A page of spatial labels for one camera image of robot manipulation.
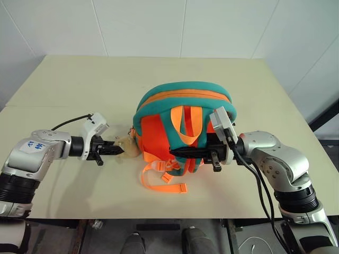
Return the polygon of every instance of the orange webbing strap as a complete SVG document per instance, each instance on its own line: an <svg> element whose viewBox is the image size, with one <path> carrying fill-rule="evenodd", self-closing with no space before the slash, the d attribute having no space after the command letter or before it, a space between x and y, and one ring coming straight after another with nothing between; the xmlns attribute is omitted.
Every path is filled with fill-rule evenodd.
<svg viewBox="0 0 339 254"><path fill-rule="evenodd" d="M161 177L161 179L162 179L165 183L169 184L170 181L173 179L173 177L174 177L174 176L172 176L172 175L170 175L169 173L165 172L165 173L163 174L163 176Z"/></svg>
<svg viewBox="0 0 339 254"><path fill-rule="evenodd" d="M144 151L142 153L142 158L144 159L145 162L152 162L152 161L156 161L156 160L161 161L160 158L158 158L155 155L152 155L151 153L146 152L146 151Z"/></svg>
<svg viewBox="0 0 339 254"><path fill-rule="evenodd" d="M207 133L215 133L216 131L213 129L213 125L211 123L211 121L209 121L208 125L207 125Z"/></svg>
<svg viewBox="0 0 339 254"><path fill-rule="evenodd" d="M160 92L149 97L140 108L145 105L159 101L161 99L166 98L206 98L206 99L221 99L227 102L230 102L226 95L219 94L217 92L208 91L208 90L200 90L200 89L179 89L179 90L171 90Z"/></svg>
<svg viewBox="0 0 339 254"><path fill-rule="evenodd" d="M188 136L193 135L193 123L192 123L192 115L191 115L191 107L190 106L184 106L184 114L185 114L185 130ZM197 147L198 146L198 139L196 139L190 147ZM195 159L187 159L185 164L185 171L189 171L190 173L193 173L195 170Z"/></svg>
<svg viewBox="0 0 339 254"><path fill-rule="evenodd" d="M166 162L164 161L153 161L149 163L141 173L141 183L146 188L152 189L158 192L169 192L169 193L187 193L186 184L171 184L171 185L149 185L144 179L144 174L146 171L154 169L156 171L164 172L166 170Z"/></svg>
<svg viewBox="0 0 339 254"><path fill-rule="evenodd" d="M183 106L174 107L171 109L171 120L174 129L177 131L180 139L187 145L193 144L199 137L202 131L202 108L191 107L191 121L193 136L187 136L180 132L180 125L182 120Z"/></svg>
<svg viewBox="0 0 339 254"><path fill-rule="evenodd" d="M135 138L135 137L136 137L136 129L134 129L133 127L131 127L131 128L129 129L128 134L129 134L132 138Z"/></svg>

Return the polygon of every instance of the white tiled wall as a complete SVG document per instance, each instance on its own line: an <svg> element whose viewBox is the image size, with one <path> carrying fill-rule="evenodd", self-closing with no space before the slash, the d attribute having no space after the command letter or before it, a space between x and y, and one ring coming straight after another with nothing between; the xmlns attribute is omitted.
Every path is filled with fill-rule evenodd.
<svg viewBox="0 0 339 254"><path fill-rule="evenodd" d="M339 97L339 0L0 0L0 110L50 55L265 58L307 121Z"/></svg>

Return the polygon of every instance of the table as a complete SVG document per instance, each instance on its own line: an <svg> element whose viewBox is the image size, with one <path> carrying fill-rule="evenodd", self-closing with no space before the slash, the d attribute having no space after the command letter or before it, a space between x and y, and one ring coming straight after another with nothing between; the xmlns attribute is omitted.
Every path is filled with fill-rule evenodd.
<svg viewBox="0 0 339 254"><path fill-rule="evenodd" d="M268 131L303 152L309 173L328 215L339 214L339 174L307 123L264 60L46 56L0 112L0 161L36 129L90 112L110 124L103 138L124 135L142 96L152 87L186 80L214 82L231 94L238 111L238 134ZM81 122L60 128L78 135ZM214 173L203 166L174 181L187 194L144 188L141 157L103 157L103 167L77 158L55 161L37 189L30 217L93 218L258 218L265 217L255 179L235 163ZM149 181L162 184L160 175ZM277 202L275 212L280 215Z"/></svg>

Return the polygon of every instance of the backpack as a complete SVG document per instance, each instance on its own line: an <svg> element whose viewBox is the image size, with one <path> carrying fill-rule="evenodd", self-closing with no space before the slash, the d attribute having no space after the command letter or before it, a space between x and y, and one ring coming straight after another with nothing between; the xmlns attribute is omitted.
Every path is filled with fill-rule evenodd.
<svg viewBox="0 0 339 254"><path fill-rule="evenodd" d="M174 157L169 151L180 147L206 147L207 133L214 132L209 115L223 106L233 122L236 110L231 103L223 87L202 81L168 83L147 92L133 117L132 129L143 159L148 162L142 171L141 183L155 191L186 193L185 183L148 184L145 172L150 169L163 172L165 183L174 176L196 172L201 159Z"/></svg>

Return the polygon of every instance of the gray shoe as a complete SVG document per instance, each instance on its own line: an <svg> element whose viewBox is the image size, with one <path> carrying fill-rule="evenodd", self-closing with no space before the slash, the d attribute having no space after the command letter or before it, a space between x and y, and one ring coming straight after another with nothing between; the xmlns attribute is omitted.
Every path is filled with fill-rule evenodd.
<svg viewBox="0 0 339 254"><path fill-rule="evenodd" d="M195 227L189 227L182 231L183 254L218 254L213 242Z"/></svg>
<svg viewBox="0 0 339 254"><path fill-rule="evenodd" d="M120 254L145 254L145 252L145 240L135 232L126 239Z"/></svg>

